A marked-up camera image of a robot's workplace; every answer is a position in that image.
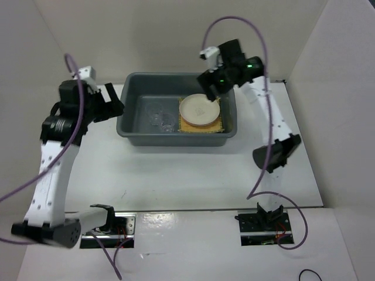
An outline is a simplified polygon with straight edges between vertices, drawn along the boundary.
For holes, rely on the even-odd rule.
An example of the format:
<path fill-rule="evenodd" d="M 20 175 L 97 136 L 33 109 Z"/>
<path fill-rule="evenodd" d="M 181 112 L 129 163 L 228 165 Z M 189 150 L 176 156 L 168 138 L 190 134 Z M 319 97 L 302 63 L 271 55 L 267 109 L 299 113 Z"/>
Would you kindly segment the cream plate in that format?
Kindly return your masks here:
<path fill-rule="evenodd" d="M 189 122 L 208 123 L 219 117 L 220 105 L 218 100 L 211 102 L 204 94 L 192 94 L 181 101 L 179 113 Z"/>

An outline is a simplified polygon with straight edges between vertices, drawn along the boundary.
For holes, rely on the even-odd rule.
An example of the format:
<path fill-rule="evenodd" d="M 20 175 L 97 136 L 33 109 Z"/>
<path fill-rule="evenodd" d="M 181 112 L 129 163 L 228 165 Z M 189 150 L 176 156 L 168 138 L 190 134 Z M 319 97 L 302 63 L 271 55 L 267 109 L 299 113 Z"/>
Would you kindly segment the woven bamboo mat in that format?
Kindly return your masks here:
<path fill-rule="evenodd" d="M 218 118 L 219 118 L 219 122 L 217 124 L 215 124 L 215 126 L 195 127 L 195 126 L 190 126 L 190 125 L 184 123 L 182 121 L 183 118 L 181 117 L 181 115 L 179 113 L 179 115 L 178 115 L 178 120 L 179 120 L 178 131 L 182 132 L 182 133 L 219 133 L 219 132 L 223 132 L 224 129 L 223 129 L 223 123 L 222 123 L 222 117 L 221 117 L 221 110 L 220 110 L 220 115 L 219 115 Z"/>

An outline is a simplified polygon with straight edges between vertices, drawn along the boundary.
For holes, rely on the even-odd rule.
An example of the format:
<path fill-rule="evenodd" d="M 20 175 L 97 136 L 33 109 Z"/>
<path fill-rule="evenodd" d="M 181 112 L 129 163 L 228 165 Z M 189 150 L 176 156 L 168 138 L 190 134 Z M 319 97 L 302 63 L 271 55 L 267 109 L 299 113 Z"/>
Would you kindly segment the clear plastic cup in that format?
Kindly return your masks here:
<path fill-rule="evenodd" d="M 159 127 L 163 133 L 172 133 L 175 131 L 175 117 L 170 113 L 162 113 L 160 117 Z"/>
<path fill-rule="evenodd" d="M 159 126 L 161 124 L 163 105 L 158 102 L 150 102 L 145 105 L 145 112 L 148 121 L 152 126 Z"/>

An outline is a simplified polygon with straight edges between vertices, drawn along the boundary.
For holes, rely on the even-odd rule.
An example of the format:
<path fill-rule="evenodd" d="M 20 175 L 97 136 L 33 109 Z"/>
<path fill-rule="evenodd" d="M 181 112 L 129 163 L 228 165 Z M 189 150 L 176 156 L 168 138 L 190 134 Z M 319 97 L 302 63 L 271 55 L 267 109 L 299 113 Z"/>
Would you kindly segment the pink plate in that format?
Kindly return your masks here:
<path fill-rule="evenodd" d="M 208 122 L 208 123 L 202 123 L 202 124 L 196 124 L 193 122 L 189 122 L 185 119 L 182 119 L 182 121 L 190 126 L 195 126 L 195 127 L 205 127 L 205 126 L 215 126 L 219 122 L 219 118 L 216 118 L 215 120 Z"/>

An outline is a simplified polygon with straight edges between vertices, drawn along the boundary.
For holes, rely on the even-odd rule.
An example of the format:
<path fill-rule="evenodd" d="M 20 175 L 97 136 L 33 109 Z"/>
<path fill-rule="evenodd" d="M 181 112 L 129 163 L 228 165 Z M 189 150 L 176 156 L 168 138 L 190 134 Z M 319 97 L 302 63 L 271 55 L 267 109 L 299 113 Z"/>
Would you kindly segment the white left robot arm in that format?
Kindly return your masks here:
<path fill-rule="evenodd" d="M 65 202 L 75 158 L 88 126 L 118 117 L 124 112 L 114 86 L 105 84 L 110 100 L 87 81 L 66 80 L 59 85 L 59 102 L 42 123 L 41 177 L 36 181 L 32 202 L 22 222 L 12 225 L 14 236 L 38 244 L 72 248 L 79 237 L 99 229 L 112 233 L 117 226 L 114 208 L 93 204 L 89 210 L 67 218 Z"/>

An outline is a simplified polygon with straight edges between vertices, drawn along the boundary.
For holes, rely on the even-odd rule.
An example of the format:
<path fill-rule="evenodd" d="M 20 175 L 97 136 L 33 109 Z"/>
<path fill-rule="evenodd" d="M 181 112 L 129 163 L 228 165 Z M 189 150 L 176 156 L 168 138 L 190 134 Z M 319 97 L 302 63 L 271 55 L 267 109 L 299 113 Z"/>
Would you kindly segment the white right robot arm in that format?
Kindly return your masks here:
<path fill-rule="evenodd" d="M 200 51 L 199 57 L 206 62 L 207 70 L 197 80 L 208 100 L 213 101 L 238 87 L 259 125 L 264 144 L 255 148 L 252 156 L 262 178 L 250 194 L 265 195 L 257 203 L 255 220 L 261 229 L 269 230 L 284 212 L 280 198 L 282 175 L 288 158 L 301 144 L 301 136 L 292 132 L 282 116 L 270 91 L 264 63 L 258 56 L 247 57 L 239 40 L 207 47 Z"/>

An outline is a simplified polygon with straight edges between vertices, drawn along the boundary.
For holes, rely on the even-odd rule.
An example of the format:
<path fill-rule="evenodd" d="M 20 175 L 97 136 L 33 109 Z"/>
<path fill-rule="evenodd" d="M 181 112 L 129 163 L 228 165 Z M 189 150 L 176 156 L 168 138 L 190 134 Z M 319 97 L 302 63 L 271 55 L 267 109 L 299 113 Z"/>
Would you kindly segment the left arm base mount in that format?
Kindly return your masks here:
<path fill-rule="evenodd" d="M 136 215 L 135 213 L 124 213 L 116 211 L 114 213 L 114 221 L 109 229 L 104 227 L 96 227 L 81 236 L 80 249 L 99 249 L 100 245 L 91 235 L 91 232 L 98 238 L 106 249 L 115 248 L 133 248 Z"/>

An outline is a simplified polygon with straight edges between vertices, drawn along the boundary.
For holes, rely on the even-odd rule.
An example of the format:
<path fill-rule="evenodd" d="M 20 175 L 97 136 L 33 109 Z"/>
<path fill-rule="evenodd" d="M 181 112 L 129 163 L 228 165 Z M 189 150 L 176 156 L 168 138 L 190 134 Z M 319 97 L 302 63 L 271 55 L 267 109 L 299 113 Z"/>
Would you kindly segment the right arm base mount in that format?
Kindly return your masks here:
<path fill-rule="evenodd" d="M 276 245 L 278 240 L 282 245 L 294 244 L 287 212 L 266 227 L 261 226 L 254 210 L 239 211 L 234 219 L 238 222 L 242 246 Z"/>

